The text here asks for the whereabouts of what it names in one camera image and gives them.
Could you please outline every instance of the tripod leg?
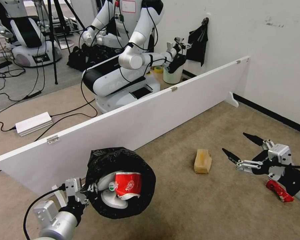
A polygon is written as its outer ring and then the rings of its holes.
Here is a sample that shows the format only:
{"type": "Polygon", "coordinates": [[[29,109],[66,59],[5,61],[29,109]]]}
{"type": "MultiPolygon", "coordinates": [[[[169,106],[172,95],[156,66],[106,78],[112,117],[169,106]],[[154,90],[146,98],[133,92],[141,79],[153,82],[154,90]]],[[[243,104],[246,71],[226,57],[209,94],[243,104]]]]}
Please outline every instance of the tripod leg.
{"type": "Polygon", "coordinates": [[[78,15],[75,13],[75,11],[73,10],[72,6],[70,5],[70,3],[68,2],[68,0],[64,0],[66,5],[68,6],[68,8],[70,9],[70,11],[72,12],[72,14],[74,15],[74,17],[76,18],[76,20],[79,22],[79,24],[81,25],[82,29],[86,29],[83,25],[83,23],[81,22],[81,20],[79,19],[78,15]]]}
{"type": "Polygon", "coordinates": [[[56,52],[54,49],[54,30],[52,22],[52,9],[51,9],[51,0],[48,0],[48,12],[49,12],[49,24],[50,24],[50,40],[52,43],[52,57],[53,57],[53,69],[54,69],[54,84],[58,84],[57,77],[57,64],[56,64],[56,52]]]}
{"type": "Polygon", "coordinates": [[[60,21],[60,25],[61,25],[61,27],[63,29],[63,36],[64,36],[64,38],[66,40],[68,52],[69,52],[69,54],[71,54],[70,47],[69,47],[69,44],[68,44],[68,39],[67,39],[67,33],[69,33],[69,29],[67,27],[66,21],[64,20],[64,16],[63,16],[63,13],[62,13],[62,9],[60,7],[59,0],[54,0],[54,5],[55,5],[56,10],[57,10],[57,14],[58,14],[58,18],[59,18],[59,21],[60,21]]]}

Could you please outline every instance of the power adapter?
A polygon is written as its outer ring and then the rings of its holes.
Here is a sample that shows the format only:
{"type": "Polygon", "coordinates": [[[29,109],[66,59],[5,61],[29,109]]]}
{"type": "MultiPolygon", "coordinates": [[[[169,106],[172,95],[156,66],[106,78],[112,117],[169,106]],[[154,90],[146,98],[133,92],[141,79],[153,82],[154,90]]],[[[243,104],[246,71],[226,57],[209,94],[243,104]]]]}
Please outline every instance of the power adapter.
{"type": "Polygon", "coordinates": [[[48,112],[39,114],[32,118],[28,118],[21,122],[15,124],[17,133],[20,137],[38,131],[44,127],[50,126],[53,124],[53,121],[48,112]]]}

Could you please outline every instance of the white partition board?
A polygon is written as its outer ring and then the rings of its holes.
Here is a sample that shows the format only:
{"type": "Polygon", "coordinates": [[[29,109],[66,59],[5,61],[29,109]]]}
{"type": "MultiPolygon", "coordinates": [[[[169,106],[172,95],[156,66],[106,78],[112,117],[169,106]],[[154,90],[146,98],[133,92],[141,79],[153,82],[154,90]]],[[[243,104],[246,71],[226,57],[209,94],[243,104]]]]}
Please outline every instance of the white partition board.
{"type": "Polygon", "coordinates": [[[1,155],[0,169],[38,195],[68,178],[85,177],[91,150],[136,150],[208,110],[236,89],[248,61],[243,57],[179,83],[175,91],[162,90],[68,128],[53,144],[47,137],[1,155]]]}

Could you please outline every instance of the red crumpled can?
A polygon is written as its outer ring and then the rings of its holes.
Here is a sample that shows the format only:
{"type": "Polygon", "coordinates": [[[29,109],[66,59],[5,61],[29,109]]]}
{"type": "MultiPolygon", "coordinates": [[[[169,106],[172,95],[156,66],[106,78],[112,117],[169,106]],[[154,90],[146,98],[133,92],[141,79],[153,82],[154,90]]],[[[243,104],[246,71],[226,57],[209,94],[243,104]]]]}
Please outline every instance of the red crumpled can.
{"type": "Polygon", "coordinates": [[[115,191],[121,200],[140,197],[142,179],[140,173],[117,172],[115,191]]]}
{"type": "Polygon", "coordinates": [[[287,193],[276,181],[269,180],[267,188],[275,192],[282,202],[293,202],[294,198],[287,193]]]}

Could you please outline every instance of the sponge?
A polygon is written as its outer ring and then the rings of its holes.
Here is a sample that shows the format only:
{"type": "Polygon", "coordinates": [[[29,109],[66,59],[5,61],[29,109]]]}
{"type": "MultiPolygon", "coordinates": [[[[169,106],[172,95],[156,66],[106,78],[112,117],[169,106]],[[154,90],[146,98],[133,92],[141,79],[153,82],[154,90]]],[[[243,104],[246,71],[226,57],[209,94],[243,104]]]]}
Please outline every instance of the sponge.
{"type": "Polygon", "coordinates": [[[211,168],[212,158],[209,150],[198,149],[196,161],[194,162],[194,171],[196,173],[208,173],[211,168]]]}

